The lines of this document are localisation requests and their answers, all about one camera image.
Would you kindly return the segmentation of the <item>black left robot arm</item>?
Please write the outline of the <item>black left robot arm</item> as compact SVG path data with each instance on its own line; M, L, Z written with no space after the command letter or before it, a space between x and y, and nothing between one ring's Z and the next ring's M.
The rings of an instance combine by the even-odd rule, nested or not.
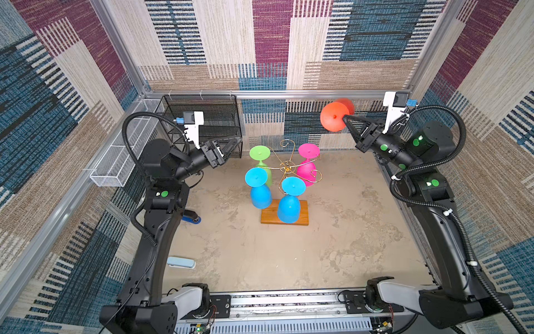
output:
M177 322L186 315L209 315L212 305L207 285L186 284L164 298L164 271L182 218L195 216L186 208L190 192L186 178L204 168L224 165L241 142L240 136L214 139L189 153L164 139L146 145L141 154L145 200L131 215L131 223L138 226L137 216L145 213L140 224L142 238L116 302L100 313L100 323L110 333L174 333Z

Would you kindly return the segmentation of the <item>magenta plastic wine glass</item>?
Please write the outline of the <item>magenta plastic wine glass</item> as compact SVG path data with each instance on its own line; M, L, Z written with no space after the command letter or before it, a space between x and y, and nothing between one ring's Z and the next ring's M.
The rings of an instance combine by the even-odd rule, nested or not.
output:
M317 180L317 168L314 160L319 157L320 149L312 143L305 143L298 149L298 154L304 161L297 168L296 175L306 186L312 186Z

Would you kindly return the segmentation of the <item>blue plastic wine glass front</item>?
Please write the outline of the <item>blue plastic wine glass front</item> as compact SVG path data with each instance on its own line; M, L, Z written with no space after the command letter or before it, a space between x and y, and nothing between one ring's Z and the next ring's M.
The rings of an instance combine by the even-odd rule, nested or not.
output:
M296 209L297 214L300 211L300 201L299 196L304 194L306 190L306 185L303 180L297 177L285 178L282 181L282 190L285 193L285 196L280 200L279 208L282 209L283 204L286 205L289 209Z

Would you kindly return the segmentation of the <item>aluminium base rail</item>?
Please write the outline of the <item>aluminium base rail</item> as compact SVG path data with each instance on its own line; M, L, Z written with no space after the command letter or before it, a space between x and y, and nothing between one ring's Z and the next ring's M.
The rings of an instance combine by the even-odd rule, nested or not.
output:
M420 318L396 304L372 311L363 288L213 292L209 315L175 333L407 333Z

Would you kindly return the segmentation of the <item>black mesh shelf rack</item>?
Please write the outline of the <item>black mesh shelf rack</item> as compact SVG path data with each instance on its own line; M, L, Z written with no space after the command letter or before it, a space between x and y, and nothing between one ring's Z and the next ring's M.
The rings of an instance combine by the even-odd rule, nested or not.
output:
M155 111L168 119L181 118L185 111L201 111L204 125L199 126L199 141L230 136L242 137L236 97L233 95L166 95Z

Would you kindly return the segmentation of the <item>red plastic wine glass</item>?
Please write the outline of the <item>red plastic wine glass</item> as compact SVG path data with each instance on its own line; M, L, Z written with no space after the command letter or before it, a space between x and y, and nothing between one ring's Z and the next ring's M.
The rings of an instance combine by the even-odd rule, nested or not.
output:
M354 113L353 102L348 98L340 98L322 108L320 115L321 125L329 132L340 132L346 126L343 117Z

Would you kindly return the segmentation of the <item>blue plastic wine glass rear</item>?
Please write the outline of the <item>blue plastic wine glass rear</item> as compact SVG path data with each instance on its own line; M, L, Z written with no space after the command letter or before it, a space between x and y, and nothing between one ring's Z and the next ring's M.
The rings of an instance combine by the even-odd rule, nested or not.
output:
M268 174L263 168L251 168L245 176L245 181L251 187L252 204L260 210L266 209L272 203L271 190L266 185Z

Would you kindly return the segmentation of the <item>blue plastic wine glass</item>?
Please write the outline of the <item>blue plastic wine glass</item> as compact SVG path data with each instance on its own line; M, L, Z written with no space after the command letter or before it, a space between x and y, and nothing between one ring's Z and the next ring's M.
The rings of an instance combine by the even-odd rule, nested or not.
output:
M280 200L279 208L282 209L283 204L286 205L289 209L296 209L297 214L300 211L300 201L299 196L304 194L306 190L306 185L303 180L297 177L285 178L282 181L282 190L285 193L285 196Z
M251 187L252 204L260 210L266 209L272 203L271 190L266 185L268 174L263 168L251 168L245 176L245 181Z

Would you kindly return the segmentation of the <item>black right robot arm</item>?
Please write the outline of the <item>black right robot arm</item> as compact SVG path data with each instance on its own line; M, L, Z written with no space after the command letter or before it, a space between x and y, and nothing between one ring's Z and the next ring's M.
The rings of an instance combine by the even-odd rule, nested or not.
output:
M390 129L369 118L344 115L342 121L356 142L356 148L399 167L389 190L396 200L411 208L431 247L438 268L438 287L416 288L395 283L383 276L368 281L367 307L384 310L391 304L424 316L436 328L480 320L502 313L518 333L526 329L512 313L513 301L496 290L483 271L467 230L457 214L457 205L449 182L438 166L454 160L464 148L467 130L455 111L440 107L456 121L459 138L439 121L427 122L407 141L397 135L417 109L401 116Z

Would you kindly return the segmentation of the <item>light blue flat case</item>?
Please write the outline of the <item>light blue flat case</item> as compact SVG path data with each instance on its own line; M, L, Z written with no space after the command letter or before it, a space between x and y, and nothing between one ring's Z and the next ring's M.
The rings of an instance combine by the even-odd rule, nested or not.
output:
M180 269L194 269L196 267L195 260L171 256L167 259L167 265L173 268Z

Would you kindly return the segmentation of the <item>green plastic wine glass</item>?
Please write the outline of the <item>green plastic wine glass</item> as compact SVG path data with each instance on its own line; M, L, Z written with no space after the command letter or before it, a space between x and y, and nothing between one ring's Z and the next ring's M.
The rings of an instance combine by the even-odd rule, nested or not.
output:
M271 156L271 149L267 146L255 146L250 149L250 158L257 161L257 168L262 168L266 171L268 179L266 181L266 186L271 187L273 184L272 180L272 171L268 168L265 161Z

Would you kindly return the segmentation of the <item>wooden rack base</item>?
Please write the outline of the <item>wooden rack base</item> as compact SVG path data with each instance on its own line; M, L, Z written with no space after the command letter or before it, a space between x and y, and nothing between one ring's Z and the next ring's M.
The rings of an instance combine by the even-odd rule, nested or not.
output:
M289 209L283 204L282 209L279 208L280 200L275 199L271 205L261 211L261 224L271 225L302 225L308 226L310 224L308 202L300 200L300 211L297 214L296 209Z

